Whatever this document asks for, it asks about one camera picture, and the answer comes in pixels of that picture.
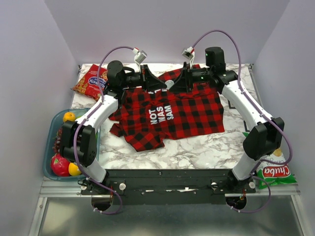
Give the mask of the clear round sticker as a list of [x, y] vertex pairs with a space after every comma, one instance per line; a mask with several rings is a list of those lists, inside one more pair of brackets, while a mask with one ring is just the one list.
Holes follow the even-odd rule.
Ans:
[[175, 84], [175, 83], [174, 83], [173, 80], [167, 80], [167, 81], [165, 82], [166, 89], [167, 89], [167, 90], [170, 90], [170, 88], [171, 88], [174, 84]]

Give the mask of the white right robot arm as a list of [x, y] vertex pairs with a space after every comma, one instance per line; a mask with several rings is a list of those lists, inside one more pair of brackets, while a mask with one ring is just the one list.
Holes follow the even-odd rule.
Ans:
[[217, 92], [230, 101], [242, 116], [250, 130], [243, 141], [244, 154], [232, 169], [233, 177], [226, 181], [227, 189], [233, 193], [244, 187], [244, 180], [254, 172], [260, 160], [272, 154], [282, 142], [281, 132], [284, 121], [274, 118], [253, 99], [243, 88], [235, 71], [227, 70], [224, 52], [221, 47], [210, 47], [205, 50], [206, 67], [194, 69], [194, 48], [184, 49], [182, 55], [189, 59], [184, 64], [181, 74], [170, 87], [171, 92], [191, 91], [195, 83], [209, 83]]

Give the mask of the red black plaid shirt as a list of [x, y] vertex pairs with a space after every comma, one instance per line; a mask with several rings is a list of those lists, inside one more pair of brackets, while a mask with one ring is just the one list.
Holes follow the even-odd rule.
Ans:
[[137, 152], [164, 147], [164, 139], [178, 140], [224, 132], [223, 106], [215, 88], [195, 84], [192, 91], [144, 92], [129, 89], [122, 107], [110, 116], [110, 132], [124, 137]]

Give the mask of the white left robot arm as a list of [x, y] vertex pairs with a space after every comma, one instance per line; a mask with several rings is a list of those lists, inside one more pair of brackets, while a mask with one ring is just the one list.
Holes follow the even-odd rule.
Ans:
[[138, 65], [138, 68], [136, 72], [118, 60], [111, 61], [107, 65], [107, 82], [100, 99], [76, 121], [66, 121], [62, 126], [60, 155], [78, 165], [82, 174], [93, 181], [92, 188], [98, 194], [108, 191], [109, 182], [106, 170], [96, 159], [97, 131], [122, 105], [127, 89], [141, 87], [144, 91], [154, 92], [167, 87], [146, 64]]

